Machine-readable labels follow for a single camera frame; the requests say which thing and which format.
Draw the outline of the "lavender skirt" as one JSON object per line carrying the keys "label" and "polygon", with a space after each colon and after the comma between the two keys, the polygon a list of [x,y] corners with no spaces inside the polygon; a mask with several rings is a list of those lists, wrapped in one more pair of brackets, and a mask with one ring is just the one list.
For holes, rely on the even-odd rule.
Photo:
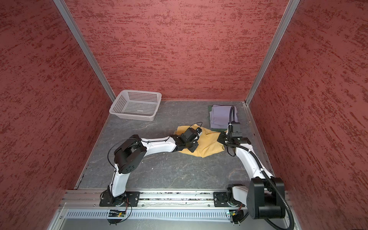
{"label": "lavender skirt", "polygon": [[232,121],[238,122],[237,108],[233,105],[213,105],[209,111],[211,129],[227,129]]}

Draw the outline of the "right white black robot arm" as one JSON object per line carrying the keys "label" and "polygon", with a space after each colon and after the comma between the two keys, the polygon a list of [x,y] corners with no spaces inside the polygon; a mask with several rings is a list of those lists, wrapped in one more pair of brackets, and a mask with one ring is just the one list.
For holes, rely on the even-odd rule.
{"label": "right white black robot arm", "polygon": [[263,166],[249,139],[242,136],[240,123],[230,122],[228,130],[219,135],[218,142],[233,150],[250,178],[248,187],[230,187],[230,201],[245,204],[252,219],[285,218],[284,183]]}

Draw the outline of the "green skirt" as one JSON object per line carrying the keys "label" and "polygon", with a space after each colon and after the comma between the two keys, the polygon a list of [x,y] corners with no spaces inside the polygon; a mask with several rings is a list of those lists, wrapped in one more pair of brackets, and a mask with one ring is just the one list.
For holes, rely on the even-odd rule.
{"label": "green skirt", "polygon": [[[208,105],[208,112],[209,112],[209,121],[211,121],[211,111],[212,111],[213,105]],[[225,128],[215,128],[214,125],[210,124],[210,130],[215,132],[223,132],[227,131],[228,125]]]}

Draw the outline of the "yellow skirt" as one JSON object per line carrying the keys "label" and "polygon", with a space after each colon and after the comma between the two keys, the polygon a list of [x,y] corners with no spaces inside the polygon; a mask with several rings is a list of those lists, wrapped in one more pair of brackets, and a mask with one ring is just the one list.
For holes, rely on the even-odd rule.
{"label": "yellow skirt", "polygon": [[224,151],[223,144],[217,142],[218,137],[220,135],[219,132],[211,131],[210,129],[203,127],[201,129],[202,133],[198,140],[197,149],[194,152],[191,152],[188,149],[184,149],[180,151],[180,153],[192,155],[195,157],[206,158],[213,154],[217,154]]}

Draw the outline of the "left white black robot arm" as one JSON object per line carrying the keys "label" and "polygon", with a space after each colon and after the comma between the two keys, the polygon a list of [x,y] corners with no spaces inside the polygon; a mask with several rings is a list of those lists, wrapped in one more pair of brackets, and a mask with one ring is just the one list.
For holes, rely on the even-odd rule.
{"label": "left white black robot arm", "polygon": [[106,194],[108,204],[125,196],[130,174],[137,169],[144,157],[162,153],[189,150],[193,153],[198,147],[202,134],[200,127],[190,126],[183,134],[169,135],[159,139],[142,139],[138,135],[128,138],[114,151],[114,176]]}

